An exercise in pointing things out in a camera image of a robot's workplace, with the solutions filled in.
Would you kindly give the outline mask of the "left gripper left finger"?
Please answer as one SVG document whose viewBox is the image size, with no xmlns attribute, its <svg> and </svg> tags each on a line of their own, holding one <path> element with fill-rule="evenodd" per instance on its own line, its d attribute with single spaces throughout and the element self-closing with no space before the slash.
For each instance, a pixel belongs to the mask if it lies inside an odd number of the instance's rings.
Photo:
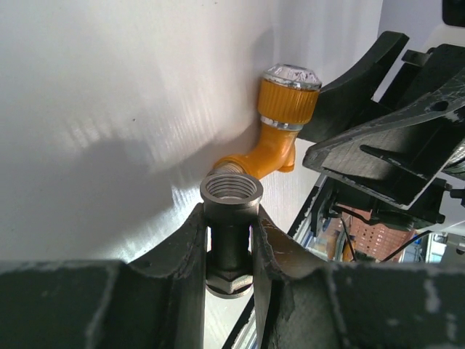
<svg viewBox="0 0 465 349">
<path fill-rule="evenodd" d="M 201 348 L 201 204 L 158 246 L 120 260 L 1 263 L 3 348 Z"/>
</svg>

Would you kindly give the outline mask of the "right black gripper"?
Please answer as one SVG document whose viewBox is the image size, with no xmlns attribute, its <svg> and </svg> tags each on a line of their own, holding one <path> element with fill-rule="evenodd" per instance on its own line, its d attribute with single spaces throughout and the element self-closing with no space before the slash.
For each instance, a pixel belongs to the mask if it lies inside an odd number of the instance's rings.
<svg viewBox="0 0 465 349">
<path fill-rule="evenodd" d="M 319 221 L 343 214 L 409 231 L 444 221 L 441 172 L 464 176 L 464 48 L 405 50 L 385 31 L 320 91 L 298 138 L 320 172 Z"/>
</svg>

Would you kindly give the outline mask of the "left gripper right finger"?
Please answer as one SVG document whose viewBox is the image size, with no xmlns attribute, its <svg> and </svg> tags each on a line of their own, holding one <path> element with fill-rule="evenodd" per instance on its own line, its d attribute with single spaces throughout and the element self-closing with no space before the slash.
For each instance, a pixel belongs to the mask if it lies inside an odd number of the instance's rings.
<svg viewBox="0 0 465 349">
<path fill-rule="evenodd" d="M 260 348 L 462 348 L 464 266 L 327 262 L 259 210 L 252 223 Z"/>
</svg>

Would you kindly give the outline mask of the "orange plastic water faucet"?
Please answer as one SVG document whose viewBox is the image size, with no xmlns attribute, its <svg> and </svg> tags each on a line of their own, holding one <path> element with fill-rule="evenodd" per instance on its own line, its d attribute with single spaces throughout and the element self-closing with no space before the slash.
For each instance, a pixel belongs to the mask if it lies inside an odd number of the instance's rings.
<svg viewBox="0 0 465 349">
<path fill-rule="evenodd" d="M 258 143 L 247 154 L 232 154 L 215 163 L 212 174 L 246 174 L 260 180 L 273 172 L 294 170 L 298 134 L 308 124 L 322 82 L 314 71 L 278 63 L 263 71 L 257 110 Z"/>
</svg>

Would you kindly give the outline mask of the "metal tee pipe fitting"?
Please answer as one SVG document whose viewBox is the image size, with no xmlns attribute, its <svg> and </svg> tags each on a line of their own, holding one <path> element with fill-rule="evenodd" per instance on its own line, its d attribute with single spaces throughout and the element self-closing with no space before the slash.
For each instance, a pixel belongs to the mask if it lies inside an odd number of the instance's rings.
<svg viewBox="0 0 465 349">
<path fill-rule="evenodd" d="M 263 187 L 248 174 L 213 174 L 200 186 L 211 233 L 206 287 L 223 299 L 242 297 L 253 284 L 249 237 L 258 217 Z"/>
</svg>

